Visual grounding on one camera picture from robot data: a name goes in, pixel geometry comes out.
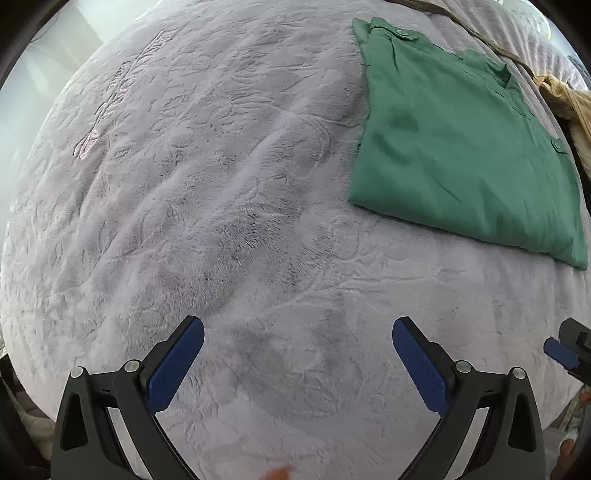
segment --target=plush blanket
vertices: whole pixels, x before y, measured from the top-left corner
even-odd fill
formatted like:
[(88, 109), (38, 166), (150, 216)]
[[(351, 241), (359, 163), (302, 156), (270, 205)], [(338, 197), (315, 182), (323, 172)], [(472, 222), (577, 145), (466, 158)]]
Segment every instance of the plush blanket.
[[(582, 82), (500, 5), (438, 1)], [(454, 359), (524, 367), (543, 424), (560, 412), (578, 384), (542, 345), (589, 318), (589, 272), (346, 201), (368, 113), (351, 20), (374, 15), (503, 61), (383, 0), (169, 0), (76, 73), (22, 169), (0, 273), (8, 352), (49, 416), (73, 366), (143, 358), (187, 314), (205, 344), (159, 418), (205, 480), (396, 478), (437, 421), (392, 348), (402, 315)]]

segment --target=embossed pattern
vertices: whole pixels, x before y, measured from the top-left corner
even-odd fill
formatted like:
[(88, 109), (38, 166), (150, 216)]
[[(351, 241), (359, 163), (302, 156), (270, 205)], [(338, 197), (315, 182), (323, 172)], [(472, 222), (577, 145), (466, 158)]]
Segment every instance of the embossed pattern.
[[(581, 81), (499, 5), (445, 4), (534, 71)], [(159, 418), (204, 480), (396, 478), (437, 420), (392, 347), (404, 314), (454, 359), (524, 367), (543, 424), (559, 413), (577, 384), (542, 345), (589, 318), (591, 270), (346, 201), (367, 116), (350, 23), (374, 15), (499, 60), (383, 0), (169, 0), (77, 72), (23, 167), (2, 257), (7, 348), (46, 413), (74, 365), (142, 358), (187, 314), (205, 345)]]

